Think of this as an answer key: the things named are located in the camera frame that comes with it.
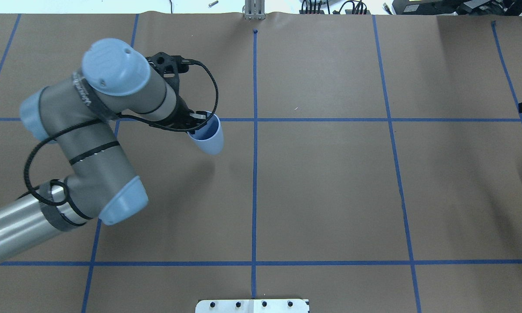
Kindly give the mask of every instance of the grid line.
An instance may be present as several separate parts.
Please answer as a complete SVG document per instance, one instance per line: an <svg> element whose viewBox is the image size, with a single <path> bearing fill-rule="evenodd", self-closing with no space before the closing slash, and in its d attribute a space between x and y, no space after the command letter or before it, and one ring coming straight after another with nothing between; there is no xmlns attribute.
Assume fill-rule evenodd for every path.
<svg viewBox="0 0 522 313"><path fill-rule="evenodd" d="M510 79L508 69L506 68L506 63L505 63L504 57L503 57L503 51L501 50L501 45L499 43L499 37L497 36L496 20L491 22L491 30L493 31L493 38L495 38L495 45L497 47L497 52L499 53L499 59L501 61L501 65L503 66L503 71L505 73L506 81L510 88L510 93L512 94L512 99L514 100L514 105L516 106L516 109L518 109L518 99L516 97L516 92L514 91L514 86L512 84L512 80ZM520 122L522 123L522 113L518 113L518 116L520 117Z"/></svg>
<svg viewBox="0 0 522 313"><path fill-rule="evenodd" d="M398 192L400 194L400 202L402 204L402 216L404 219L404 232L406 234L406 246L408 246L408 257L410 258L410 261L413 262L414 261L414 252L412 251L412 238L410 236L410 225L408 223L408 212L406 212L406 201L404 199L404 188L402 188L402 176L400 175L400 166L398 164L398 153L396 151L395 134L394 134L394 129L392 127L391 108L388 103L387 83L385 80L385 70L383 69L383 59L381 57L381 46L379 45L377 20L375 18L375 15L372 15L371 17L373 19L373 31L375 33L375 44L377 46L379 71L381 73L381 85L383 87L383 96L385 99L385 108L387 111L388 132L391 137L392 156L394 157L394 161L395 161L396 181L398 183ZM412 285L414 287L414 299L416 301L416 310L418 311L418 313L422 313L422 305L420 303L420 292L418 289L418 276L416 275L416 266L414 264L411 264L410 270L412 272Z"/></svg>
<svg viewBox="0 0 522 313"><path fill-rule="evenodd" d="M134 43L135 43L135 34L137 33L138 22L139 22L139 14L136 14L135 19L134 19L134 29L131 34L130 46L132 48L134 47ZM114 127L114 137L118 137L119 130L120 130L120 120L117 120L116 126ZM87 302L89 300L89 293L90 293L90 283L93 279L94 267L96 266L95 258L97 256L98 238L100 237L100 226L101 225L102 225L102 220L100 218L97 218L97 227L94 232L93 249L92 249L92 252L90 255L89 271L87 273L87 282L85 284L85 292L84 292L83 303L81 305L81 313L86 313L86 311L87 311Z"/></svg>
<svg viewBox="0 0 522 313"><path fill-rule="evenodd" d="M257 113L257 33L253 29L253 187L251 204L251 298L257 295L257 140L258 140L258 113Z"/></svg>
<svg viewBox="0 0 522 313"><path fill-rule="evenodd" d="M8 44L6 44L6 48L4 49L4 53L2 55L2 59L0 60L0 73L2 72L2 67L4 66L4 62L6 61L6 56L8 55L8 51L10 50L10 46L12 45L12 41L14 40L14 35L16 34L17 26L19 25L19 20L21 19L21 14L18 14L16 18L16 23L12 28L12 33L10 34L10 38L8 39Z"/></svg>
<svg viewBox="0 0 522 313"><path fill-rule="evenodd" d="M116 267L197 267L251 266L251 261L95 261L94 266ZM388 260L388 261L255 261L256 266L408 266L408 265L508 265L522 264L522 259L475 260ZM89 261L5 261L0 266L89 266Z"/></svg>
<svg viewBox="0 0 522 313"><path fill-rule="evenodd" d="M13 37L16 33L21 14L18 14L16 23L10 34L8 44L5 48L4 54L0 61L0 73L2 71L5 59L7 57L9 48L13 41ZM137 32L139 14L135 15L134 28L132 31L131 46L134 46L134 40ZM86 311L88 297L90 293L90 283L92 281L94 267L99 266L112 266L112 267L196 267L196 266L251 266L251 296L255 298L257 293L257 266L410 266L412 270L412 283L414 285L414 296L416 301L416 309L418 313L421 310L420 297L418 293L418 282L416 275L416 266L432 266L432 265L509 265L509 264L522 264L522 259L483 259L483 260L415 260L412 251L412 241L410 238L410 229L408 225L408 215L406 212L406 204L404 199L404 191L402 188L402 177L400 173L400 166L398 163L398 153L396 151L396 141L394 137L393 122L426 122L426 123L444 123L444 122L474 122L474 123L521 123L522 114L519 113L518 119L511 118L497 118L497 119L481 119L481 118L398 118L392 117L390 111L390 105L388 101L388 92L386 89L386 81L384 74L384 66L382 63L381 49L378 39L378 26L375 16L372 16L376 48L378 54L378 63L381 74L381 83L384 93L385 107L387 112L386 118L259 118L258 117L258 100L257 100L257 33L258 30L253 30L253 105L254 105L254 117L253 118L221 118L224 122L252 122L254 123L254 148L253 148L253 187L252 187L252 229L251 229L251 261L198 261L198 262L163 262L163 261L96 261L96 252L98 246L98 238L100 237L100 226L101 221L97 219L97 226L94 236L94 245L90 261L6 261L0 264L0 266L85 266L89 267L86 289L84 293L84 300L82 303L82 313ZM496 48L499 53L500 62L502 64L510 91L512 93L515 105L518 105L517 97L514 91L512 80L506 64L502 50L500 48L499 39L496 33L495 21L492 22L492 33L495 39ZM0 121L20 121L18 117L0 117ZM402 201L402 212L404 216L404 225L406 233L406 244L408 246L408 260L389 260L389 261L257 261L257 154L258 154L258 123L271 123L271 122L387 122L389 126L389 133L391 138L391 148L395 161L395 170L398 181L398 190ZM116 121L116 127L114 134L117 136L120 128L120 120Z"/></svg>

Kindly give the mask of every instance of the robotic arm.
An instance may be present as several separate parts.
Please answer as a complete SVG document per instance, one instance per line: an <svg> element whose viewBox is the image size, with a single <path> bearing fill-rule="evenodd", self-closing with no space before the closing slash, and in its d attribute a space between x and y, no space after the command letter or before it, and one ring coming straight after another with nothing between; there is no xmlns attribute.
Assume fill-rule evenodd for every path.
<svg viewBox="0 0 522 313"><path fill-rule="evenodd" d="M179 96L179 74L199 65L213 80L213 112L194 112ZM199 61L163 52L145 58L127 43L106 38L94 43L72 77L26 99L23 125L41 140L24 168L28 192L0 209L0 262L99 217L116 224L140 211L148 197L108 122L130 118L164 130L186 132L199 148L223 148L214 114L218 88ZM140 115L122 114L130 109ZM45 144L56 141L74 174L33 187L30 163Z"/></svg>

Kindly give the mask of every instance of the silver metal tube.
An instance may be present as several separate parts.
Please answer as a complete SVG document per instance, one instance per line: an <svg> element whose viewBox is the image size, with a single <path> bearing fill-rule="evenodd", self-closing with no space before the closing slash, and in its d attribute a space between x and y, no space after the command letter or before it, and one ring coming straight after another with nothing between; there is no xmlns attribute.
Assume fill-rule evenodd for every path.
<svg viewBox="0 0 522 313"><path fill-rule="evenodd" d="M52 188L52 194L54 198L64 196L58 186ZM64 204L59 209L67 213L65 206L70 208ZM61 233L46 220L38 200L24 196L0 209L0 263Z"/></svg>

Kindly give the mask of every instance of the light blue joint cover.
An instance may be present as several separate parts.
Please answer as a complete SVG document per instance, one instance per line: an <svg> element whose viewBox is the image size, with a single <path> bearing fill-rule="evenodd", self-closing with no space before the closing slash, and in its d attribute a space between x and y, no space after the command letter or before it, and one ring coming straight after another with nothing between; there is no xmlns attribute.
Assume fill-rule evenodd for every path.
<svg viewBox="0 0 522 313"><path fill-rule="evenodd" d="M106 225L114 225L147 206L149 198L139 176L135 176L102 209L98 218Z"/></svg>
<svg viewBox="0 0 522 313"><path fill-rule="evenodd" d="M81 71L94 89L111 96L140 91L151 76L151 66L141 53L116 38L91 45L81 62Z"/></svg>
<svg viewBox="0 0 522 313"><path fill-rule="evenodd" d="M39 141L48 138L48 133L44 129L39 112L40 95L43 90L44 88L33 93L33 95L25 99L25 101L21 103L21 107L19 107L19 117L21 117L23 126Z"/></svg>
<svg viewBox="0 0 522 313"><path fill-rule="evenodd" d="M209 119L207 125L196 130L192 135L187 133L194 143L207 154L219 154L224 147L224 133L221 125L221 120L216 114Z"/></svg>

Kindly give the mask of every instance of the black device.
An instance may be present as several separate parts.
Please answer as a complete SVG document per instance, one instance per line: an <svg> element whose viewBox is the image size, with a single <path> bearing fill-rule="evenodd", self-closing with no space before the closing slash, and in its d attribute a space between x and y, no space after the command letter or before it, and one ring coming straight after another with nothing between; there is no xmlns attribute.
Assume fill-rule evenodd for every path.
<svg viewBox="0 0 522 313"><path fill-rule="evenodd" d="M408 15L506 15L522 13L522 0L393 0L396 14Z"/></svg>
<svg viewBox="0 0 522 313"><path fill-rule="evenodd" d="M454 12L463 2L464 0L393 0L392 7L398 15L438 15Z"/></svg>
<svg viewBox="0 0 522 313"><path fill-rule="evenodd" d="M303 0L301 2L301 10L299 10L300 14L324 14L325 12L321 10L321 6L326 3L323 0Z"/></svg>

